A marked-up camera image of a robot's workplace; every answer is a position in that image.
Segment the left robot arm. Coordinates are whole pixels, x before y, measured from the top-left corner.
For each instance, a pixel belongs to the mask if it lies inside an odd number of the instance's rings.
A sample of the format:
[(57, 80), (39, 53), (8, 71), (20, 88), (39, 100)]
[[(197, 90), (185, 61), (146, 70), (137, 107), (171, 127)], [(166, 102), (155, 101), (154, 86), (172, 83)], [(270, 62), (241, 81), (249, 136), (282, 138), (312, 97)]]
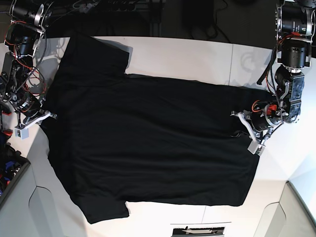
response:
[(255, 101), (250, 111), (232, 112), (252, 139), (248, 150), (263, 151), (265, 142), (284, 123), (294, 123), (301, 113), (304, 88), (302, 70), (310, 67), (313, 36), (316, 32), (314, 0), (280, 0), (275, 11), (276, 44), (262, 76), (275, 101)]

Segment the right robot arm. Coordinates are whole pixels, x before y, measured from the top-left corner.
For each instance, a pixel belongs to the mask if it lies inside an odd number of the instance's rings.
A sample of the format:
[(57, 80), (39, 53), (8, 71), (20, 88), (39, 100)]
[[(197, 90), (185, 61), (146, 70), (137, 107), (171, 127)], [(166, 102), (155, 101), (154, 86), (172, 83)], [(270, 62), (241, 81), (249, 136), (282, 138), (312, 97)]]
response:
[(47, 43), (46, 29), (50, 25), (53, 13), (52, 0), (14, 0), (9, 15), (11, 23), (4, 35), (4, 45), (8, 47), (0, 74), (0, 101), (10, 103), (18, 116), (17, 130), (23, 131), (32, 125), (55, 114), (42, 109), (42, 101), (34, 95), (27, 81), (34, 76), (40, 77), (38, 71), (43, 57), (33, 62), (36, 50), (43, 41)]

